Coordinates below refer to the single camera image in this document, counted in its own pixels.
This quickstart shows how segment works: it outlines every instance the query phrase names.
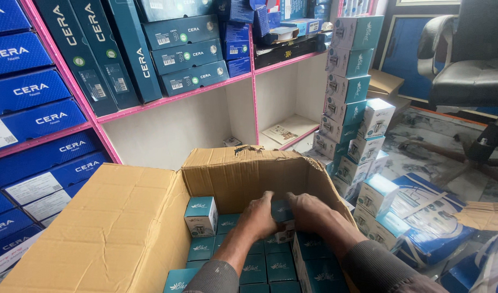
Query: blue box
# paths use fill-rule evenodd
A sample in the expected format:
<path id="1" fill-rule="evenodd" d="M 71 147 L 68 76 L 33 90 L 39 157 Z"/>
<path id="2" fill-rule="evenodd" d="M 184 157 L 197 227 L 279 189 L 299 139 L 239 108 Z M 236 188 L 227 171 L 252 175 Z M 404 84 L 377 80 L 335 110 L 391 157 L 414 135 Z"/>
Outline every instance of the blue box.
<path id="1" fill-rule="evenodd" d="M 326 97 L 331 97 L 345 104 L 365 101 L 370 78 L 370 75 L 344 78 L 336 74 L 329 74 L 326 83 Z"/>
<path id="2" fill-rule="evenodd" d="M 269 283 L 297 280 L 291 252 L 267 254 L 265 260 Z"/>
<path id="3" fill-rule="evenodd" d="M 209 260 L 205 261 L 194 261 L 194 262 L 187 262 L 185 264 L 186 269 L 201 269 L 204 264 L 206 264 Z"/>
<path id="4" fill-rule="evenodd" d="M 7 251 L 12 248 L 18 246 L 19 244 L 25 242 L 30 237 L 36 235 L 41 230 L 43 230 L 39 225 L 34 224 L 32 226 L 28 226 L 23 230 L 19 230 L 18 232 L 5 237 L 0 240 L 0 256 L 4 255 Z"/>
<path id="5" fill-rule="evenodd" d="M 144 23 L 142 27 L 153 51 L 220 38 L 214 14 Z"/>
<path id="6" fill-rule="evenodd" d="M 267 18 L 269 19 L 269 29 L 275 29 L 280 26 L 281 12 L 269 12 L 267 13 Z"/>
<path id="7" fill-rule="evenodd" d="M 241 214 L 228 214 L 218 216 L 218 230 L 217 235 L 227 234 L 238 223 Z"/>
<path id="8" fill-rule="evenodd" d="M 338 17 L 330 45 L 348 50 L 375 49 L 383 20 L 384 16 Z"/>
<path id="9" fill-rule="evenodd" d="M 250 72 L 250 57 L 227 61 L 227 70 L 230 78 Z"/>
<path id="10" fill-rule="evenodd" d="M 269 293 L 269 284 L 241 285 L 239 293 Z"/>
<path id="11" fill-rule="evenodd" d="M 214 13 L 213 0 L 137 0 L 136 2 L 139 5 L 144 20 L 148 23 Z"/>
<path id="12" fill-rule="evenodd" d="M 299 282 L 274 282 L 270 283 L 269 287 L 271 287 L 271 293 L 301 293 Z"/>
<path id="13" fill-rule="evenodd" d="M 408 173 L 392 181 L 399 186 L 397 199 L 391 210 L 411 226 L 408 233 L 410 244 L 404 241 L 397 257 L 411 267 L 433 265 L 451 255 L 461 243 L 467 241 L 475 229 L 464 226 L 457 219 L 447 215 L 460 212 L 465 206 L 452 193 L 444 192 L 423 178 Z M 428 229 L 428 225 L 439 225 L 439 229 Z M 414 261 L 412 249 L 422 263 Z"/>
<path id="14" fill-rule="evenodd" d="M 0 37 L 0 75 L 51 64 L 52 60 L 33 32 Z"/>
<path id="15" fill-rule="evenodd" d="M 117 112 L 118 108 L 111 96 L 109 86 L 79 26 L 70 2 L 68 0 L 37 0 L 36 5 L 94 113 L 97 116 L 103 116 Z"/>
<path id="16" fill-rule="evenodd" d="M 95 151 L 7 185 L 3 190 L 24 205 L 88 179 L 105 162 L 108 159 L 104 152 Z"/>
<path id="17" fill-rule="evenodd" d="M 299 29 L 298 37 L 306 34 L 317 33 L 321 30 L 322 19 L 299 18 L 295 20 L 282 21 L 284 27 L 294 27 Z"/>
<path id="18" fill-rule="evenodd" d="M 0 115 L 70 97 L 57 71 L 47 69 L 0 80 Z"/>
<path id="19" fill-rule="evenodd" d="M 225 61 L 217 61 L 161 76 L 168 96 L 229 79 Z"/>
<path id="20" fill-rule="evenodd" d="M 155 50 L 152 57 L 159 75 L 223 60 L 220 39 Z"/>
<path id="21" fill-rule="evenodd" d="M 87 181 L 88 179 L 83 180 L 49 196 L 28 203 L 23 206 L 23 210 L 38 222 L 47 219 L 60 213 Z"/>
<path id="22" fill-rule="evenodd" d="M 16 0 L 0 0 L 0 33 L 30 30 L 30 23 Z"/>
<path id="23" fill-rule="evenodd" d="M 114 34 L 99 0 L 70 0 L 86 40 L 101 67 L 105 81 L 119 110 L 138 106 L 139 99 L 133 89 Z"/>
<path id="24" fill-rule="evenodd" d="M 281 21 L 305 18 L 307 16 L 307 0 L 279 0 Z"/>
<path id="25" fill-rule="evenodd" d="M 93 134 L 79 132 L 0 158 L 0 187 L 95 151 L 96 141 Z"/>
<path id="26" fill-rule="evenodd" d="M 441 285 L 451 293 L 468 293 L 480 275 L 475 264 L 477 253 L 466 256 L 441 276 Z"/>
<path id="27" fill-rule="evenodd" d="M 134 1 L 101 1 L 108 17 L 115 41 L 126 57 L 124 60 L 137 97 L 148 103 L 162 97 L 158 76 L 149 56 L 146 38 Z"/>
<path id="28" fill-rule="evenodd" d="M 25 142 L 86 122 L 74 100 L 21 110 L 0 117 L 0 148 Z"/>
<path id="29" fill-rule="evenodd" d="M 34 222 L 18 208 L 0 214 L 0 240 L 33 223 Z"/>
<path id="30" fill-rule="evenodd" d="M 251 254 L 245 258 L 239 283 L 240 285 L 267 283 L 265 256 L 263 254 Z"/>
<path id="31" fill-rule="evenodd" d="M 200 269 L 170 270 L 163 293 L 180 293 L 184 291 L 199 270 Z"/>
<path id="32" fill-rule="evenodd" d="M 269 33 L 269 16 L 267 15 L 267 6 L 258 5 L 254 12 L 254 35 L 256 37 L 263 37 Z"/>
<path id="33" fill-rule="evenodd" d="M 238 21 L 240 23 L 253 23 L 254 10 L 249 0 L 217 0 L 217 15 L 222 21 Z"/>

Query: product box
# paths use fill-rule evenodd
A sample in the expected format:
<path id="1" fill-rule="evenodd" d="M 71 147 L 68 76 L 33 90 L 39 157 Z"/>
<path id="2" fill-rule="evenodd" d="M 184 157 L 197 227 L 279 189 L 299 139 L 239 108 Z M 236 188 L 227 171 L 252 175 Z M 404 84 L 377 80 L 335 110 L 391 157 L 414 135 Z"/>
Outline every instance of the product box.
<path id="1" fill-rule="evenodd" d="M 0 117 L 0 148 L 85 122 L 81 110 L 69 98 L 3 115 Z"/>
<path id="2" fill-rule="evenodd" d="M 0 214 L 0 240 L 33 223 L 34 222 L 18 208 Z"/>
<path id="3" fill-rule="evenodd" d="M 347 50 L 330 46 L 325 70 L 345 78 L 365 76 L 368 74 L 373 55 L 373 49 Z"/>
<path id="4" fill-rule="evenodd" d="M 240 285 L 267 283 L 264 254 L 251 254 L 245 258 L 239 282 Z"/>
<path id="5" fill-rule="evenodd" d="M 227 61 L 227 71 L 229 72 L 229 77 L 233 78 L 242 74 L 250 72 L 250 57 L 235 59 Z"/>
<path id="6" fill-rule="evenodd" d="M 394 112 L 395 107 L 380 98 L 367 100 L 359 135 L 365 139 L 383 136 Z"/>
<path id="7" fill-rule="evenodd" d="M 463 226 L 451 216 L 465 206 L 452 193 L 414 173 L 392 182 L 399 186 L 399 192 L 391 204 L 391 210 L 411 226 L 408 233 L 410 243 L 404 241 L 402 251 L 398 253 L 398 257 L 408 265 L 436 264 L 473 235 L 473 228 Z"/>
<path id="8" fill-rule="evenodd" d="M 361 186 L 357 202 L 374 217 L 388 213 L 399 192 L 399 186 L 381 174 L 366 179 Z"/>
<path id="9" fill-rule="evenodd" d="M 241 285 L 239 293 L 269 293 L 269 284 Z"/>
<path id="10" fill-rule="evenodd" d="M 214 236 L 193 238 L 187 254 L 187 261 L 209 260 L 213 256 L 213 251 Z"/>
<path id="11" fill-rule="evenodd" d="M 204 264 L 206 264 L 209 260 L 205 261 L 194 261 L 194 262 L 187 262 L 185 264 L 186 269 L 201 269 Z"/>
<path id="12" fill-rule="evenodd" d="M 314 233 L 296 232 L 292 251 L 297 263 L 300 261 L 330 259 L 334 257 L 334 254 L 323 241 L 323 238 Z"/>
<path id="13" fill-rule="evenodd" d="M 163 293 L 178 293 L 184 291 L 200 269 L 170 270 Z"/>
<path id="14" fill-rule="evenodd" d="M 158 100 L 162 92 L 134 1 L 101 1 L 115 40 L 124 56 L 137 97 L 143 103 Z"/>
<path id="15" fill-rule="evenodd" d="M 326 83 L 327 98 L 342 101 L 345 104 L 364 101 L 367 98 L 367 88 L 370 76 L 344 78 L 335 74 L 328 75 Z"/>
<path id="16" fill-rule="evenodd" d="M 278 44 L 290 41 L 298 37 L 299 29 L 294 27 L 277 27 L 270 29 L 269 33 L 259 39 L 259 41 L 266 45 Z"/>
<path id="17" fill-rule="evenodd" d="M 151 52 L 159 75 L 223 60 L 220 39 Z"/>
<path id="18" fill-rule="evenodd" d="M 279 11 L 267 12 L 267 18 L 269 19 L 269 29 L 275 29 L 281 25 L 281 13 Z"/>
<path id="19" fill-rule="evenodd" d="M 263 37 L 269 33 L 269 16 L 265 5 L 257 5 L 254 12 L 254 32 L 255 37 Z"/>
<path id="20" fill-rule="evenodd" d="M 0 34 L 30 30 L 30 23 L 16 0 L 0 0 Z"/>
<path id="21" fill-rule="evenodd" d="M 23 210 L 36 219 L 36 221 L 40 222 L 62 211 L 87 181 L 88 179 L 83 180 L 70 187 L 56 191 L 49 196 L 26 204 L 23 206 Z"/>
<path id="22" fill-rule="evenodd" d="M 0 80 L 0 115 L 70 97 L 55 70 L 42 70 Z"/>
<path id="23" fill-rule="evenodd" d="M 218 211 L 212 196 L 191 198 L 185 210 L 184 220 L 192 237 L 216 235 Z"/>
<path id="24" fill-rule="evenodd" d="M 480 275 L 480 269 L 475 264 L 476 256 L 477 252 L 466 256 L 444 272 L 440 278 L 442 287 L 453 293 L 468 293 Z"/>
<path id="25" fill-rule="evenodd" d="M 99 0 L 70 0 L 77 19 L 108 83 L 119 110 L 138 106 L 139 99 Z"/>
<path id="26" fill-rule="evenodd" d="M 383 146 L 384 139 L 384 136 L 364 139 L 358 135 L 350 141 L 348 156 L 360 164 L 373 162 Z"/>
<path id="27" fill-rule="evenodd" d="M 322 135 L 319 130 L 314 133 L 314 142 L 312 143 L 312 148 L 328 158 L 333 159 L 332 163 L 332 171 L 333 173 L 337 170 L 337 166 L 339 166 L 339 162 L 341 161 L 341 157 L 346 155 L 348 152 L 348 146 L 350 141 L 344 143 L 335 143 L 333 140 L 328 137 Z"/>
<path id="28" fill-rule="evenodd" d="M 303 293 L 350 292 L 336 259 L 306 261 L 300 284 Z"/>
<path id="29" fill-rule="evenodd" d="M 284 27 L 294 27 L 299 29 L 298 37 L 306 34 L 317 33 L 321 30 L 322 19 L 299 18 L 295 20 L 282 21 Z"/>
<path id="30" fill-rule="evenodd" d="M 213 0 L 137 0 L 136 2 L 139 5 L 144 20 L 148 23 L 214 13 Z"/>
<path id="31" fill-rule="evenodd" d="M 105 162 L 108 159 L 104 153 L 95 151 L 4 186 L 3 190 L 16 203 L 24 205 L 88 179 Z"/>
<path id="32" fill-rule="evenodd" d="M 345 200 L 351 200 L 354 198 L 355 195 L 358 195 L 360 192 L 360 187 L 359 183 L 355 183 L 352 185 L 349 185 L 348 183 L 344 182 L 340 177 L 337 176 L 337 170 L 336 172 L 331 175 L 330 177 L 332 178 L 332 184 L 334 184 L 334 187 L 337 190 L 337 193 L 341 198 Z"/>
<path id="33" fill-rule="evenodd" d="M 218 19 L 214 14 L 143 23 L 142 28 L 151 50 L 220 38 Z"/>
<path id="34" fill-rule="evenodd" d="M 270 283 L 269 287 L 271 288 L 271 293 L 301 293 L 299 282 L 274 282 Z"/>
<path id="35" fill-rule="evenodd" d="M 249 41 L 226 41 L 222 43 L 222 51 L 226 60 L 249 56 Z"/>
<path id="36" fill-rule="evenodd" d="M 234 136 L 231 136 L 229 137 L 228 139 L 224 140 L 223 141 L 223 146 L 226 147 L 226 148 L 229 148 L 229 147 L 238 147 L 242 145 L 242 142 L 239 141 L 238 139 L 236 139 L 236 137 Z"/>
<path id="37" fill-rule="evenodd" d="M 37 0 L 36 5 L 96 116 L 117 112 L 108 83 L 69 0 Z"/>
<path id="38" fill-rule="evenodd" d="M 363 121 L 366 101 L 345 104 L 343 101 L 327 97 L 325 101 L 325 115 L 332 118 L 339 125 L 350 125 Z"/>
<path id="39" fill-rule="evenodd" d="M 92 133 L 83 131 L 0 158 L 0 187 L 95 151 L 96 142 Z"/>
<path id="40" fill-rule="evenodd" d="M 394 213 L 387 212 L 375 219 L 374 226 L 372 227 L 368 238 L 380 243 L 386 250 L 395 252 L 399 249 L 404 237 L 409 231 L 410 225 L 405 223 Z"/>
<path id="41" fill-rule="evenodd" d="M 325 114 L 321 114 L 319 133 L 327 136 L 336 143 L 343 144 L 357 137 L 359 124 L 340 125 Z"/>
<path id="42" fill-rule="evenodd" d="M 337 176 L 347 184 L 356 184 L 364 180 L 369 168 L 370 162 L 357 164 L 348 156 L 344 156 L 337 168 Z"/>
<path id="43" fill-rule="evenodd" d="M 338 17 L 331 46 L 349 50 L 375 49 L 383 19 L 384 16 Z"/>
<path id="44" fill-rule="evenodd" d="M 271 216 L 285 226 L 284 231 L 274 234 L 277 243 L 285 243 L 294 239 L 294 215 L 288 200 L 277 200 L 271 203 Z"/>
<path id="45" fill-rule="evenodd" d="M 388 158 L 389 156 L 386 152 L 384 152 L 383 150 L 379 150 L 377 157 L 370 164 L 370 169 L 368 169 L 367 173 L 367 179 L 372 177 L 374 174 L 381 174 L 386 166 L 386 162 L 388 162 Z"/>
<path id="46" fill-rule="evenodd" d="M 265 256 L 269 283 L 296 281 L 296 270 L 290 252 L 271 253 Z"/>
<path id="47" fill-rule="evenodd" d="M 0 256 L 4 255 L 7 251 L 11 250 L 14 247 L 17 247 L 19 244 L 25 242 L 30 237 L 36 235 L 41 230 L 43 230 L 39 225 L 28 226 L 23 230 L 19 230 L 18 232 L 9 235 L 0 240 Z"/>
<path id="48" fill-rule="evenodd" d="M 329 157 L 327 157 L 327 156 L 325 156 L 325 155 L 323 155 L 321 153 L 318 153 L 314 149 L 310 149 L 310 150 L 304 152 L 301 155 L 304 156 L 304 157 L 310 157 L 310 158 L 313 158 L 314 160 L 317 160 L 321 164 L 321 166 L 326 169 L 326 172 L 329 175 L 332 174 L 333 167 L 334 167 L 334 161 L 332 161 L 331 159 L 329 159 Z"/>
<path id="49" fill-rule="evenodd" d="M 236 226 L 240 215 L 241 214 L 219 215 L 217 235 L 229 233 L 229 231 Z"/>
<path id="50" fill-rule="evenodd" d="M 307 16 L 307 0 L 279 0 L 281 21 L 305 18 Z"/>
<path id="51" fill-rule="evenodd" d="M 291 251 L 291 246 L 288 243 L 278 243 L 274 235 L 264 239 L 264 247 L 265 254 Z"/>
<path id="52" fill-rule="evenodd" d="M 0 75 L 52 64 L 33 32 L 0 37 Z"/>
<path id="53" fill-rule="evenodd" d="M 225 61 L 217 61 L 161 76 L 168 96 L 185 93 L 229 79 Z"/>
<path id="54" fill-rule="evenodd" d="M 254 10 L 249 0 L 217 0 L 216 14 L 222 21 L 238 21 L 240 23 L 253 23 Z"/>

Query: open cardboard box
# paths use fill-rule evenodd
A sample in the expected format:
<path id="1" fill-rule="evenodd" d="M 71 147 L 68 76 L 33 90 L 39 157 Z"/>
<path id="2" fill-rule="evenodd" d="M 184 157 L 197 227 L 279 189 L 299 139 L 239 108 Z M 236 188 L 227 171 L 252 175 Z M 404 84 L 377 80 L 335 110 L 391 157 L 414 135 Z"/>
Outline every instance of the open cardboard box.
<path id="1" fill-rule="evenodd" d="M 309 193 L 355 225 L 316 161 L 259 146 L 195 149 L 178 171 L 103 164 L 0 284 L 4 292 L 160 293 L 185 267 L 190 196 L 241 213 L 265 190 Z"/>

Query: black office chair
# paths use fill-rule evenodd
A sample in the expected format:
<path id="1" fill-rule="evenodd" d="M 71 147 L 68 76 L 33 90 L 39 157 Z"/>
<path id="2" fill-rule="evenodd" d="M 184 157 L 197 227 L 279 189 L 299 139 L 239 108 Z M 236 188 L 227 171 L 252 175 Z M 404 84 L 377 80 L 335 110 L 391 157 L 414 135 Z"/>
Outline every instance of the black office chair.
<path id="1" fill-rule="evenodd" d="M 417 57 L 419 74 L 433 81 L 429 105 L 458 107 L 498 107 L 498 0 L 462 0 L 457 29 L 453 15 L 430 20 L 422 31 Z M 434 66 L 441 37 L 448 43 L 446 65 L 441 72 Z M 399 148 L 415 144 L 426 150 L 464 163 L 432 180 L 438 186 L 475 168 L 498 181 L 498 159 L 489 157 L 498 146 L 498 120 L 476 139 L 459 133 L 464 154 L 419 140 L 407 140 Z"/>

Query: teal product box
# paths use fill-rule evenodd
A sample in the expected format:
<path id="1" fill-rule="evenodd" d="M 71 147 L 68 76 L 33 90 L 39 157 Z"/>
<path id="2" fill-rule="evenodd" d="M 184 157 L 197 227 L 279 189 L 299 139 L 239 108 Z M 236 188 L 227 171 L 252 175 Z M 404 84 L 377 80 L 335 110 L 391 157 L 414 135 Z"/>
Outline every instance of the teal product box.
<path id="1" fill-rule="evenodd" d="M 185 264 L 186 269 L 201 269 L 204 264 L 206 264 L 209 260 L 205 261 L 194 261 L 194 262 L 187 262 Z"/>
<path id="2" fill-rule="evenodd" d="M 326 83 L 326 98 L 331 97 L 345 104 L 366 100 L 370 75 L 344 78 L 336 74 L 329 74 Z"/>
<path id="3" fill-rule="evenodd" d="M 57 71 L 47 69 L 0 80 L 0 115 L 70 97 Z"/>
<path id="4" fill-rule="evenodd" d="M 269 283 L 297 280 L 291 252 L 271 253 L 265 257 Z"/>
<path id="5" fill-rule="evenodd" d="M 306 261 L 299 278 L 304 293 L 350 292 L 337 259 Z"/>
<path id="6" fill-rule="evenodd" d="M 52 63 L 33 32 L 0 37 L 0 75 Z"/>
<path id="7" fill-rule="evenodd" d="M 354 162 L 360 164 L 373 162 L 377 158 L 384 140 L 384 136 L 364 139 L 362 136 L 357 135 L 357 137 L 350 142 L 348 156 L 351 157 Z"/>
<path id="8" fill-rule="evenodd" d="M 0 0 L 0 33 L 30 30 L 30 23 L 17 0 Z"/>
<path id="9" fill-rule="evenodd" d="M 104 152 L 95 151 L 25 177 L 2 187 L 2 189 L 17 204 L 24 205 L 88 179 L 102 163 L 108 161 Z"/>
<path id="10" fill-rule="evenodd" d="M 184 220 L 192 237 L 216 235 L 218 210 L 212 196 L 190 198 Z"/>
<path id="11" fill-rule="evenodd" d="M 281 21 L 305 18 L 307 16 L 307 0 L 279 0 Z"/>
<path id="12" fill-rule="evenodd" d="M 251 254 L 245 258 L 239 283 L 240 285 L 267 283 L 264 254 Z"/>
<path id="13" fill-rule="evenodd" d="M 227 41 L 222 44 L 226 60 L 233 60 L 249 56 L 249 41 Z"/>
<path id="14" fill-rule="evenodd" d="M 324 136 L 319 130 L 314 133 L 314 141 L 312 143 L 312 148 L 323 155 L 331 158 L 333 162 L 332 170 L 336 170 L 339 166 L 339 161 L 341 157 L 346 155 L 348 152 L 348 146 L 350 141 L 344 143 L 336 143 L 327 136 Z"/>
<path id="15" fill-rule="evenodd" d="M 187 261 L 204 261 L 209 260 L 214 252 L 214 236 L 198 237 L 191 240 Z"/>
<path id="16" fill-rule="evenodd" d="M 291 251 L 291 246 L 288 243 L 278 243 L 274 235 L 264 239 L 264 246 L 265 254 Z"/>
<path id="17" fill-rule="evenodd" d="M 332 118 L 321 114 L 321 124 L 319 126 L 319 132 L 324 136 L 327 136 L 335 143 L 348 142 L 357 137 L 357 131 L 359 130 L 359 123 L 350 125 L 340 125 Z"/>
<path id="18" fill-rule="evenodd" d="M 299 18 L 295 20 L 282 21 L 284 27 L 294 27 L 299 29 L 298 37 L 306 34 L 317 33 L 321 30 L 322 19 Z"/>
<path id="19" fill-rule="evenodd" d="M 139 99 L 99 0 L 70 0 L 86 40 L 119 110 L 138 106 Z"/>
<path id="20" fill-rule="evenodd" d="M 382 216 L 390 210 L 391 203 L 399 192 L 399 186 L 381 174 L 366 179 L 361 186 L 357 202 L 374 217 Z"/>
<path id="21" fill-rule="evenodd" d="M 70 2 L 37 0 L 36 5 L 96 116 L 117 112 L 119 109 Z"/>
<path id="22" fill-rule="evenodd" d="M 330 46 L 325 70 L 341 77 L 365 76 L 368 74 L 373 49 L 348 50 Z"/>
<path id="23" fill-rule="evenodd" d="M 254 10 L 249 0 L 217 0 L 216 5 L 218 19 L 222 21 L 254 22 Z"/>
<path id="24" fill-rule="evenodd" d="M 268 12 L 267 18 L 269 19 L 269 29 L 275 29 L 281 26 L 281 13 L 279 11 Z"/>
<path id="25" fill-rule="evenodd" d="M 301 293 L 299 282 L 274 282 L 270 283 L 269 287 L 271 288 L 271 293 Z"/>
<path id="26" fill-rule="evenodd" d="M 359 135 L 365 139 L 383 136 L 388 129 L 388 124 L 394 116 L 395 107 L 380 98 L 367 100 L 364 110 L 363 123 L 359 128 Z"/>
<path id="27" fill-rule="evenodd" d="M 214 14 L 143 23 L 142 27 L 151 50 L 220 38 L 218 19 Z"/>
<path id="28" fill-rule="evenodd" d="M 51 102 L 0 117 L 0 148 L 86 122 L 74 100 Z"/>
<path id="29" fill-rule="evenodd" d="M 344 156 L 337 168 L 337 176 L 348 185 L 354 185 L 364 180 L 369 168 L 370 162 L 357 164 L 350 157 Z"/>
<path id="30" fill-rule="evenodd" d="M 180 293 L 200 269 L 170 270 L 163 293 Z"/>
<path id="31" fill-rule="evenodd" d="M 239 293 L 269 293 L 269 284 L 241 285 Z"/>
<path id="32" fill-rule="evenodd" d="M 329 246 L 317 234 L 296 232 L 292 253 L 296 263 L 299 261 L 330 259 L 334 254 Z"/>
<path id="33" fill-rule="evenodd" d="M 214 13 L 214 0 L 175 1 L 137 0 L 144 20 L 148 23 L 174 18 L 187 18 Z"/>
<path id="34" fill-rule="evenodd" d="M 345 104 L 339 99 L 328 97 L 325 101 L 325 115 L 340 125 L 350 125 L 363 121 L 366 101 Z"/>
<path id="35" fill-rule="evenodd" d="M 257 5 L 254 12 L 254 29 L 256 37 L 263 37 L 269 33 L 269 17 L 267 16 L 267 6 Z"/>
<path id="36" fill-rule="evenodd" d="M 99 148 L 97 138 L 81 131 L 0 158 L 0 187 L 50 169 Z"/>
<path id="37" fill-rule="evenodd" d="M 217 235 L 227 234 L 232 228 L 236 226 L 240 214 L 228 214 L 218 216 L 218 230 Z"/>
<path id="38" fill-rule="evenodd" d="M 152 51 L 159 75 L 223 60 L 220 39 Z"/>
<path id="39" fill-rule="evenodd" d="M 137 97 L 142 103 L 162 97 L 158 76 L 149 56 L 146 38 L 134 1 L 101 1 L 114 33 L 115 41 L 125 57 L 125 65 Z"/>
<path id="40" fill-rule="evenodd" d="M 319 163 L 321 163 L 321 166 L 326 169 L 326 172 L 331 175 L 333 171 L 333 166 L 334 166 L 334 161 L 329 159 L 329 157 L 317 152 L 314 149 L 310 149 L 303 154 L 301 154 L 304 157 L 310 157 L 314 160 L 317 160 Z"/>
<path id="41" fill-rule="evenodd" d="M 0 214 L 0 240 L 32 224 L 34 224 L 34 222 L 19 209 L 12 209 Z"/>
<path id="42" fill-rule="evenodd" d="M 233 78 L 250 72 L 250 57 L 227 61 L 229 77 Z"/>
<path id="43" fill-rule="evenodd" d="M 217 61 L 161 76 L 168 96 L 185 93 L 229 79 L 225 61 Z"/>
<path id="44" fill-rule="evenodd" d="M 348 50 L 375 49 L 383 20 L 384 16 L 338 17 L 330 45 Z"/>

